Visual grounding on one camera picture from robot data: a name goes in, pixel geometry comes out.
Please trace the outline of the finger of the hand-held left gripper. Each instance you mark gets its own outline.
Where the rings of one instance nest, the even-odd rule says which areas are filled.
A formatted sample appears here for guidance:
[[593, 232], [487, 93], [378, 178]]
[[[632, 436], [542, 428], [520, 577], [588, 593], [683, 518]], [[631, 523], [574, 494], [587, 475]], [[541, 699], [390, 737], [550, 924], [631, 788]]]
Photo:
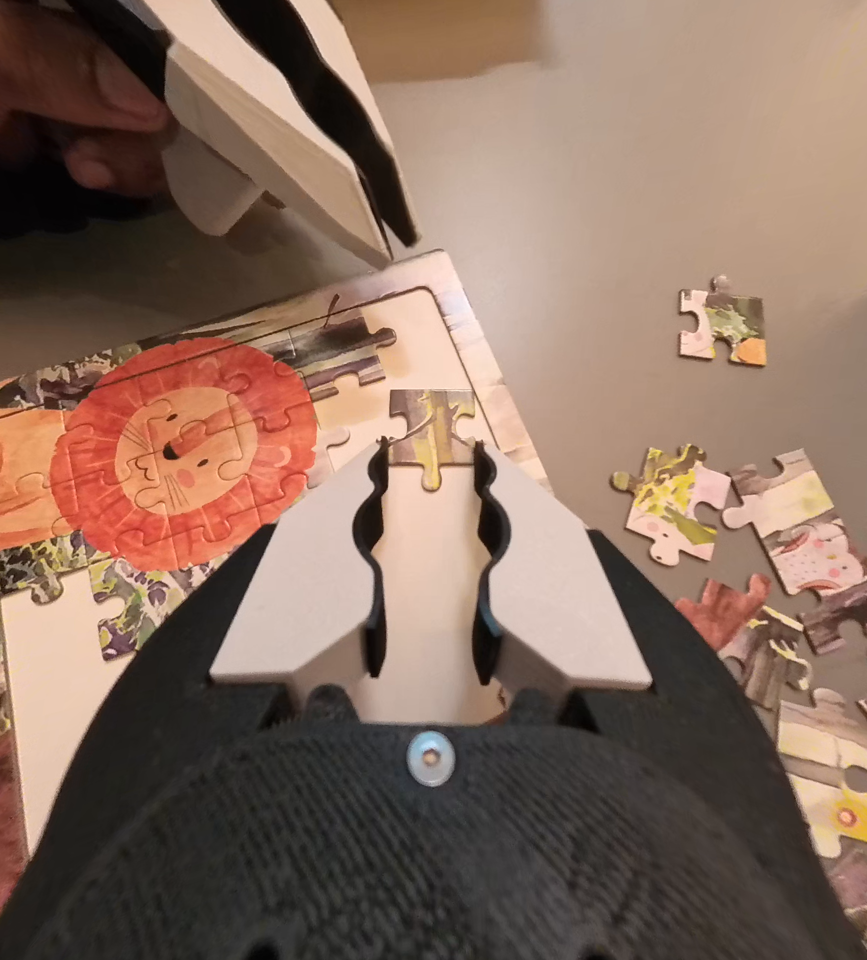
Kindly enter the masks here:
[[149, 2], [172, 39], [177, 73], [166, 105], [262, 193], [382, 267], [396, 236], [328, 132], [337, 103], [306, 24], [307, 2]]
[[354, 163], [379, 220], [403, 246], [416, 246], [416, 211], [390, 132], [344, 22], [332, 2], [309, 1], [306, 24], [331, 75], [328, 91], [336, 106], [328, 133]]

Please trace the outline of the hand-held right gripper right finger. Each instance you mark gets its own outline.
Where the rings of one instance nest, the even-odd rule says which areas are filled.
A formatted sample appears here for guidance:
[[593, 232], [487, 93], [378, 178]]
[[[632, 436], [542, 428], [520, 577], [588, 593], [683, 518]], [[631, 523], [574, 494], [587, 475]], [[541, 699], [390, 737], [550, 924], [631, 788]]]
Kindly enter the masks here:
[[647, 690], [653, 676], [584, 522], [493, 445], [475, 444], [473, 470], [489, 555], [473, 621], [479, 683], [511, 695]]

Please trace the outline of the pile of puzzle pieces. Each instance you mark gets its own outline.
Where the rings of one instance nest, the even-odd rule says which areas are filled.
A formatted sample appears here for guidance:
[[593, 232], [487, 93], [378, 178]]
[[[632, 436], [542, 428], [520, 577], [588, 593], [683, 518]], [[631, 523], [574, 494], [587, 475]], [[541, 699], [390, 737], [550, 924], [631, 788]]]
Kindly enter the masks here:
[[848, 784], [849, 771], [867, 773], [867, 716], [858, 705], [867, 692], [852, 704], [814, 680], [819, 658], [846, 647], [845, 624], [867, 638], [867, 556], [806, 452], [774, 462], [773, 476], [753, 464], [723, 474], [696, 445], [649, 448], [639, 474], [614, 472], [610, 484], [631, 496], [625, 527], [651, 541], [656, 563], [712, 559], [717, 532], [696, 517], [705, 506], [721, 510], [727, 529], [754, 529], [788, 596], [814, 594], [814, 610], [790, 617], [767, 603], [771, 579], [752, 574], [744, 590], [709, 579], [697, 600], [675, 606], [765, 726], [812, 848], [867, 949], [867, 791]]

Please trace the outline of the person's left hand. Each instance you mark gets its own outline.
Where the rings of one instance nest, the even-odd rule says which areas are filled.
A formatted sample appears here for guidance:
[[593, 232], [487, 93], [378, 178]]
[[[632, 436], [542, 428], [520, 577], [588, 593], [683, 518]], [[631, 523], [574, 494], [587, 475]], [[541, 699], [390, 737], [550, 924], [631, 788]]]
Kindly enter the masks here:
[[0, 167], [41, 154], [80, 186], [126, 197], [166, 190], [166, 106], [72, 15], [0, 2]]

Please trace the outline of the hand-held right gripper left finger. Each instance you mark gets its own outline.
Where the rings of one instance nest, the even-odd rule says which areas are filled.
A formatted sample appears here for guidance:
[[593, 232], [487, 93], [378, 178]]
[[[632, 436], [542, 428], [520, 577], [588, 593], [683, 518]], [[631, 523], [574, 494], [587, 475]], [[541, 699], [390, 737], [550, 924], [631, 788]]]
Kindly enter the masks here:
[[373, 442], [281, 515], [211, 664], [214, 682], [310, 695], [380, 676], [388, 625], [373, 549], [389, 448]]

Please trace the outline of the orange corner puzzle piece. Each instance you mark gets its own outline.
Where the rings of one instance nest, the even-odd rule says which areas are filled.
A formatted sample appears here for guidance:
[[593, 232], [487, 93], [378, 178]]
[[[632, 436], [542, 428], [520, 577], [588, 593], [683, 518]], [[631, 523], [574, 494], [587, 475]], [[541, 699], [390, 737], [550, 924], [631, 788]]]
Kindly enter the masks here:
[[725, 274], [713, 276], [704, 290], [680, 290], [679, 314], [694, 319], [693, 329], [679, 332], [679, 356], [710, 361], [716, 357], [716, 343], [723, 342], [730, 363], [755, 368], [767, 365], [763, 299], [736, 294]]

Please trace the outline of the lion jigsaw puzzle board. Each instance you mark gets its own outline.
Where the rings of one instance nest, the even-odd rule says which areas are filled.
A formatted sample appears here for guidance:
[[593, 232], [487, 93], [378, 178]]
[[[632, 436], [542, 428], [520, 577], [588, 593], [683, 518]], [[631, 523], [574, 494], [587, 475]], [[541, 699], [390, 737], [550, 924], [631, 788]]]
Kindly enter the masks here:
[[[475, 416], [457, 422], [460, 437], [495, 444], [529, 476], [549, 486], [464, 284], [444, 251], [29, 374], [128, 344], [154, 346], [199, 336], [254, 342], [354, 315], [363, 316], [370, 330], [391, 328], [397, 342], [380, 351], [381, 381], [361, 387], [355, 377], [344, 376], [335, 382], [337, 395], [315, 403], [327, 434], [343, 430], [348, 438], [328, 448], [331, 471], [300, 498], [371, 441], [405, 435], [403, 418], [390, 416], [390, 392], [395, 389], [472, 390]], [[474, 495], [467, 486], [471, 465], [444, 467], [435, 493], [422, 488], [419, 467], [392, 466], [391, 472], [392, 490], [384, 504], [395, 509], [394, 530], [390, 543], [379, 546], [387, 596], [392, 597], [394, 577], [400, 573], [416, 578], [421, 593], [406, 603], [405, 611], [390, 607], [393, 650], [380, 678], [365, 678], [355, 687], [355, 704], [362, 716], [377, 719], [493, 721], [507, 698], [496, 681], [488, 686], [478, 682], [466, 626], [476, 592], [471, 581], [484, 555], [475, 534], [462, 526], [474, 512]], [[51, 604], [35, 604], [26, 593], [0, 601], [0, 915], [43, 835], [80, 739], [105, 697], [155, 630], [209, 577], [138, 650], [109, 661], [102, 656], [97, 628], [104, 615], [120, 612], [124, 604], [118, 599], [97, 604], [86, 571], [68, 574], [60, 599]]]

